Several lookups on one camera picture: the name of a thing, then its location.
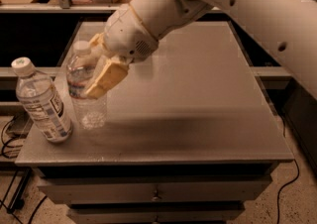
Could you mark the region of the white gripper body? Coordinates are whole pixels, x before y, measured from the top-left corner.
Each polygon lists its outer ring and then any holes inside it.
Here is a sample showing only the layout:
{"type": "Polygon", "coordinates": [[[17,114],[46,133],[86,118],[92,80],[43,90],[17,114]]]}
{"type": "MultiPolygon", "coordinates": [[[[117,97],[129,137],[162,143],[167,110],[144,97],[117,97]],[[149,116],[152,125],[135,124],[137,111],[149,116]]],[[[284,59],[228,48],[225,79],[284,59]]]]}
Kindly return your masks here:
{"type": "Polygon", "coordinates": [[[131,62],[146,60],[159,47],[159,41],[147,30],[129,4],[121,5],[108,18],[104,43],[109,51],[131,62]]]}

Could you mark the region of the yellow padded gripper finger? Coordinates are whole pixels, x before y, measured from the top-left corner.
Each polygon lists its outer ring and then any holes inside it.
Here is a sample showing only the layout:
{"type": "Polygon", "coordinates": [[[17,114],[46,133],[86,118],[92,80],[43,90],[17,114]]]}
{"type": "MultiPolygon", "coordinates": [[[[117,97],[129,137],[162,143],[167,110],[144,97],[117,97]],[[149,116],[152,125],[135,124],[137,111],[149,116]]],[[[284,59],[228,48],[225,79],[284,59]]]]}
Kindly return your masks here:
{"type": "Polygon", "coordinates": [[[89,41],[91,53],[95,56],[105,56],[108,52],[104,44],[104,35],[102,33],[94,35],[89,41]]]}
{"type": "Polygon", "coordinates": [[[129,64],[120,56],[107,58],[102,56],[84,88],[84,96],[89,99],[99,99],[109,90],[119,84],[127,75],[129,64]]]}

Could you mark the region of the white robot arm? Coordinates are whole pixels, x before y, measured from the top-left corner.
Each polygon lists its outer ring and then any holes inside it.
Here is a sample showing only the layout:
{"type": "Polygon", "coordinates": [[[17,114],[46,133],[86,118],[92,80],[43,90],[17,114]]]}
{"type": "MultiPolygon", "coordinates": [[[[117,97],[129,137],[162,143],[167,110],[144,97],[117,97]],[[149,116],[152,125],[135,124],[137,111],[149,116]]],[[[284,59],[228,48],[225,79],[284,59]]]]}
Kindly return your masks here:
{"type": "Polygon", "coordinates": [[[107,20],[97,40],[108,57],[84,94],[103,96],[128,74],[131,62],[150,56],[159,41],[217,7],[317,98],[317,2],[313,0],[131,0],[107,20]]]}

